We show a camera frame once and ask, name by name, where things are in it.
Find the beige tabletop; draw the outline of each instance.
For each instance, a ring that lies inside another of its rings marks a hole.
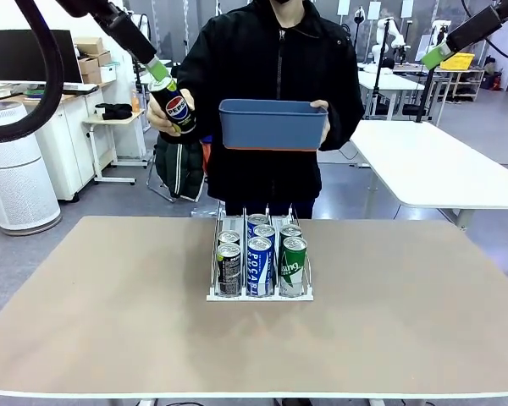
[[[508,394],[508,279],[464,233],[302,227],[313,302],[208,303],[213,221],[84,218],[0,313],[0,393]]]
[[[62,95],[61,103],[68,102],[70,100],[75,99],[77,96],[74,95]],[[17,95],[7,97],[5,99],[0,99],[0,102],[18,102],[24,104],[25,106],[37,106],[40,103],[39,99],[30,99],[25,95]]]

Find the black jacket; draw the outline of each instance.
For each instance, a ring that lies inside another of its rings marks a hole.
[[[331,131],[320,150],[342,147],[363,115],[350,37],[322,19],[310,1],[304,19],[281,28],[269,0],[215,17],[179,68],[179,87],[196,103],[196,130],[169,142],[213,135],[208,194],[229,201],[304,201],[322,188],[317,154],[224,148],[218,106],[223,99],[329,102]],[[281,74],[279,80],[279,57]]]
[[[169,189],[171,197],[198,201],[203,190],[203,149],[195,141],[190,144],[169,144],[158,137],[156,171]]]

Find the blue and white can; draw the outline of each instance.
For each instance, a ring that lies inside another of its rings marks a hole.
[[[246,237],[248,239],[251,239],[252,237],[255,237],[254,235],[254,228],[261,224],[269,224],[269,217],[267,217],[265,214],[251,214],[249,217],[246,218]]]
[[[273,289],[273,252],[271,241],[252,237],[246,259],[246,292],[250,296],[267,296]]]
[[[262,224],[254,228],[254,237],[265,237],[271,241],[271,250],[274,252],[275,229],[269,224]]]

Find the zipper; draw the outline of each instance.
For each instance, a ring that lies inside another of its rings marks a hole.
[[[280,90],[282,87],[282,48],[284,46],[286,31],[280,30],[279,34],[280,39],[279,39],[279,65],[277,67],[277,100],[280,100]]]
[[[286,37],[286,31],[279,30],[279,64],[277,66],[277,100],[280,100],[280,92],[282,88],[282,48],[284,46],[284,39]],[[271,179],[271,200],[274,200],[277,194],[276,184],[274,177]]]

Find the computer monitor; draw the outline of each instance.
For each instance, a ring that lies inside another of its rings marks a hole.
[[[62,55],[64,83],[82,84],[74,42],[68,30],[52,30]],[[36,83],[47,81],[45,63],[31,30],[0,30],[0,81]]]

